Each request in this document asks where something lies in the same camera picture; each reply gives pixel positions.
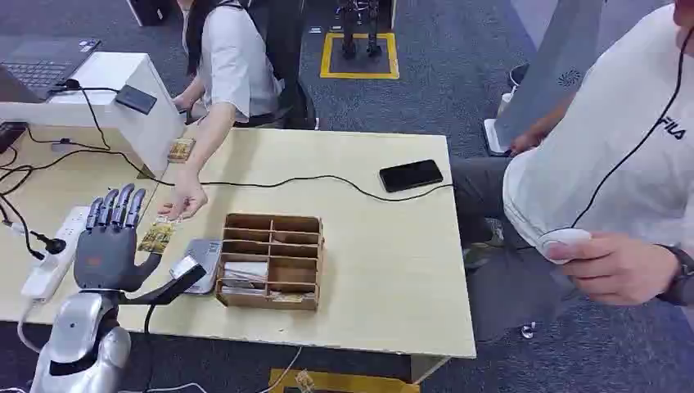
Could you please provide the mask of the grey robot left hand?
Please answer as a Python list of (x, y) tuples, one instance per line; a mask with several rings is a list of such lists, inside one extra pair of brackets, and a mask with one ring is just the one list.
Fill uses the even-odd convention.
[(157, 253), (135, 263), (145, 195), (145, 189), (129, 183), (93, 201), (75, 252), (74, 279), (80, 289), (135, 292), (158, 267)]

